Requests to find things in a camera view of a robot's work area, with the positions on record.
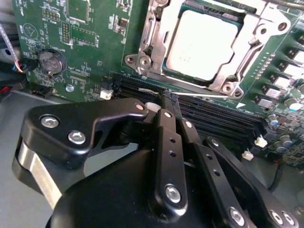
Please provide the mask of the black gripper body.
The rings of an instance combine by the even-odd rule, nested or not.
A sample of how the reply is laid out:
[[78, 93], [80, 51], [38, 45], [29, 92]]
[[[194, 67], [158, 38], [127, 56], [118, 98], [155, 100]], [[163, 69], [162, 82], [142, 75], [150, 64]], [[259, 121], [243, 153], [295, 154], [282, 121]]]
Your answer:
[[185, 165], [188, 209], [167, 222], [148, 206], [154, 154], [132, 152], [71, 186], [57, 202], [49, 228], [225, 228], [211, 192], [197, 171]]

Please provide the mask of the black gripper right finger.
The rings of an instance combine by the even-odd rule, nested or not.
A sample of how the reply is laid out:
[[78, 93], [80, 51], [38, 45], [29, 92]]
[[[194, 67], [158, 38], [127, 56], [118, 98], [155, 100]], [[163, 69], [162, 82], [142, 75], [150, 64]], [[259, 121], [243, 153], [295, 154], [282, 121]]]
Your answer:
[[217, 228], [298, 228], [297, 219], [219, 140], [201, 140], [181, 115], [178, 96], [170, 95], [184, 145], [210, 189]]

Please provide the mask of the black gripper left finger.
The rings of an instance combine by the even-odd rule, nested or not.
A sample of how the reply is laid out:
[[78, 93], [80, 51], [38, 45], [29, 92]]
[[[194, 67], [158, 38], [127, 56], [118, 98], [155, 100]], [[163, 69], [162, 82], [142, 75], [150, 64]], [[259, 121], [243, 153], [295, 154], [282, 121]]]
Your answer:
[[160, 108], [135, 98], [34, 107], [25, 114], [13, 160], [16, 177], [52, 209], [74, 184], [137, 151], [154, 154], [148, 206], [158, 218], [188, 209], [182, 137], [170, 100]]

